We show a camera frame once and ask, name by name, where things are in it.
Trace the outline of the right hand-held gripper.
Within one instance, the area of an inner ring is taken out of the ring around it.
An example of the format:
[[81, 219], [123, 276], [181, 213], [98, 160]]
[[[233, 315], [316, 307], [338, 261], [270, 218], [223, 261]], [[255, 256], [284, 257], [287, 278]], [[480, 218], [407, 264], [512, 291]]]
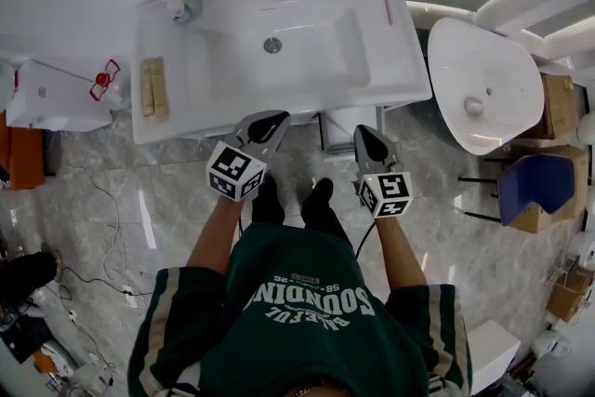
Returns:
[[355, 127], [353, 141], [355, 160], [359, 162], [356, 193], [361, 204], [373, 218], [402, 215], [413, 200], [413, 186], [394, 143], [365, 125]]

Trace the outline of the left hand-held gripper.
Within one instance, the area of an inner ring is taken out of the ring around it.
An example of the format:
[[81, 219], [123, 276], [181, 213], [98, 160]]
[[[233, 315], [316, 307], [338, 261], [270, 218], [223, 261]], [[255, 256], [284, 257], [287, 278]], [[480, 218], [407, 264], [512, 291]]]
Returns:
[[215, 192], [241, 202], [265, 179], [269, 161], [290, 125], [290, 113], [265, 110], [247, 115], [219, 140], [205, 173]]

